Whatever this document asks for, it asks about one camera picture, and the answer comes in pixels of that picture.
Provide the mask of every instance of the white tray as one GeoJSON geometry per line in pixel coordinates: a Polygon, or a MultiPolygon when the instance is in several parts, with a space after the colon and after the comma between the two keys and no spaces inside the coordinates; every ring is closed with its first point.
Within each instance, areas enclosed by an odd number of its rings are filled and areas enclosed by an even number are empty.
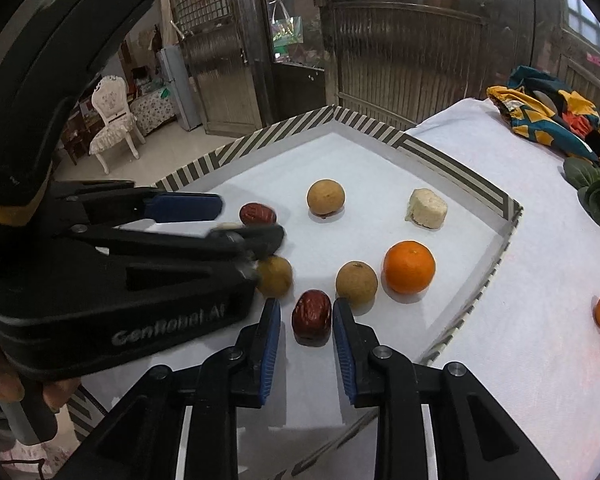
{"type": "MultiPolygon", "coordinates": [[[[158,184],[167,190],[218,193],[224,211],[215,222],[153,224],[150,231],[204,234],[218,222],[239,221],[238,212],[247,202],[271,206],[286,231],[278,254],[294,269],[294,287],[281,301],[283,333],[272,393],[260,412],[238,413],[238,463],[245,479],[298,470],[302,466],[296,462],[317,444],[333,442],[346,428],[359,431],[373,417],[366,414],[355,424],[364,412],[350,407],[344,396],[333,339],[320,348],[296,342],[290,317],[305,290],[318,288],[333,301],[334,280],[346,262],[364,261],[380,276],[392,245],[423,243],[436,259],[431,286],[416,298],[400,298],[381,285],[372,308],[357,320],[373,327],[382,344],[430,364],[489,284],[522,213],[504,192],[446,155],[339,107],[236,140],[158,184]],[[311,215],[306,205],[308,188],[322,178],[338,181],[346,192],[344,210],[328,219],[311,215]],[[435,190],[448,204],[438,231],[404,221],[411,192],[419,187],[435,190]]],[[[257,322],[262,304],[257,294],[243,323],[85,382],[95,381],[102,391],[103,384],[115,381],[109,390],[120,396],[154,364],[174,369],[199,364],[234,343],[241,327],[257,322]]]]}

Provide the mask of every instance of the chair leg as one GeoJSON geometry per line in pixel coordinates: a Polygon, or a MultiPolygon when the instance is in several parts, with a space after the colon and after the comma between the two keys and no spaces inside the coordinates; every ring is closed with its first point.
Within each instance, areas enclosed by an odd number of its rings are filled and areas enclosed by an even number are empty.
{"type": "Polygon", "coordinates": [[[104,169],[104,174],[108,175],[109,174],[109,167],[107,166],[107,163],[104,161],[104,158],[102,157],[102,155],[100,155],[99,153],[96,153],[96,158],[102,164],[102,167],[104,169]]]}
{"type": "Polygon", "coordinates": [[[136,133],[136,136],[138,136],[138,139],[140,139],[140,142],[142,142],[143,144],[146,143],[146,140],[144,138],[144,135],[142,134],[142,132],[138,129],[138,126],[136,124],[134,124],[134,131],[136,133]]]}
{"type": "Polygon", "coordinates": [[[140,158],[140,155],[138,155],[138,150],[136,150],[136,147],[134,146],[134,142],[131,139],[131,136],[129,134],[126,134],[125,139],[126,139],[126,143],[129,145],[129,149],[131,150],[131,153],[134,154],[134,157],[140,158]]]}

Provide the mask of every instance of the red date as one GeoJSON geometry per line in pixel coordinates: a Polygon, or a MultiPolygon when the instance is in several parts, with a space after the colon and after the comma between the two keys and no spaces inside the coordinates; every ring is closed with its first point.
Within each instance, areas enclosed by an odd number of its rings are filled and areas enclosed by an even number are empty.
{"type": "Polygon", "coordinates": [[[245,225],[275,224],[276,212],[257,202],[245,204],[240,209],[240,221],[245,225]]]}
{"type": "Polygon", "coordinates": [[[331,330],[331,300],[321,290],[308,290],[296,303],[291,326],[300,341],[322,341],[331,330]]]}

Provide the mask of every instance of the refrigerator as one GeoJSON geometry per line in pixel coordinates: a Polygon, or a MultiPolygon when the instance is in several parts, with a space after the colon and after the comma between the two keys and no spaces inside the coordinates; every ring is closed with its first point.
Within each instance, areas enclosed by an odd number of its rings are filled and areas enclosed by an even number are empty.
{"type": "Polygon", "coordinates": [[[178,45],[166,46],[158,52],[162,78],[169,89],[173,105],[176,107],[178,124],[190,132],[200,126],[202,120],[193,102],[189,86],[189,74],[178,45]]]}

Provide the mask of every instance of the chair backrest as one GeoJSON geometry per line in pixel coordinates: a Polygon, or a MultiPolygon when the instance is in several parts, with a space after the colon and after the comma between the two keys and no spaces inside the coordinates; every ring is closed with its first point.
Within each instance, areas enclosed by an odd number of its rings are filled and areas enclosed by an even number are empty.
{"type": "Polygon", "coordinates": [[[129,111],[126,102],[126,82],[116,75],[104,76],[91,96],[91,103],[105,124],[129,111]]]}

